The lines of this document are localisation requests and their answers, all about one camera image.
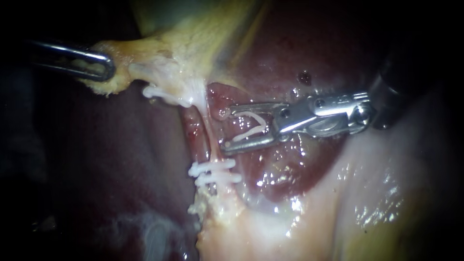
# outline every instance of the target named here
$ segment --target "metal pivot screw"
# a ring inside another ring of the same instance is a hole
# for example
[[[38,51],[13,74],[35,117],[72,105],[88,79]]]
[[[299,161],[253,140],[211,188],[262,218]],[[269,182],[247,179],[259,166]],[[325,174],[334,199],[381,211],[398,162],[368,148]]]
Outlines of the metal pivot screw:
[[[361,103],[354,109],[353,119],[357,124],[366,126],[371,120],[371,113],[371,107],[368,104]]]
[[[279,138],[280,142],[287,142],[290,139],[290,135],[283,135]]]
[[[324,106],[324,104],[325,104],[325,101],[323,99],[316,100],[316,107],[321,108],[322,106]]]
[[[282,111],[280,111],[280,116],[282,118],[290,117],[290,110],[289,109],[283,109]]]

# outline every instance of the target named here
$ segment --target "clip applier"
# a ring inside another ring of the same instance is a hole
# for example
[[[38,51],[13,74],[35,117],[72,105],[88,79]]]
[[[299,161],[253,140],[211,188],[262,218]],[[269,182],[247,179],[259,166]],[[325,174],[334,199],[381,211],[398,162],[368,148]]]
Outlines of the clip applier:
[[[230,156],[286,142],[295,133],[313,138],[331,137],[343,132],[355,134],[369,125],[373,110],[367,92],[349,95],[305,96],[296,103],[255,103],[229,107],[231,116],[240,112],[273,117],[269,131],[257,137],[225,141],[224,155]]]

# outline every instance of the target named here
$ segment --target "dark background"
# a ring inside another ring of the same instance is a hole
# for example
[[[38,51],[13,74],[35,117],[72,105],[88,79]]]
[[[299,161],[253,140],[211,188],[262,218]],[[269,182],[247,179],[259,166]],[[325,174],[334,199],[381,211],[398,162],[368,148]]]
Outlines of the dark background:
[[[57,93],[57,86],[81,86],[66,76],[30,68],[24,63],[20,43],[25,38],[53,38],[92,45],[105,39],[137,39],[139,33],[129,5],[122,1],[45,0],[8,4],[2,8],[1,16],[4,52],[0,60],[0,237],[3,239],[0,246],[5,250],[3,253],[10,252],[13,256],[1,259],[21,260],[34,256],[74,260],[92,256],[84,254],[80,246],[68,244],[67,236],[59,229],[59,217],[54,216],[52,200],[57,195],[49,186],[54,174],[48,172],[50,162],[46,156],[53,146],[41,140],[44,133],[52,131],[47,129],[47,123],[53,120],[42,112],[60,110],[59,106],[48,103],[47,97]],[[462,29],[457,28],[455,21],[457,7],[445,2],[433,2],[428,6],[407,1],[321,1],[310,3],[308,7],[311,6],[322,6],[328,14],[357,18],[373,38],[380,40],[377,42],[390,43],[417,29],[427,32],[430,48],[424,55],[433,57],[439,65],[428,77],[430,81],[441,80],[448,89],[450,95],[437,98],[446,101],[449,114],[443,117],[448,119],[449,135],[456,141],[455,153],[461,154],[460,87],[453,80],[461,67],[456,39]],[[379,49],[387,53],[388,44]],[[46,222],[40,227],[49,217],[58,225],[50,229],[53,224]],[[455,229],[431,228],[443,239],[459,233]],[[98,253],[93,257],[96,260],[108,258]]]

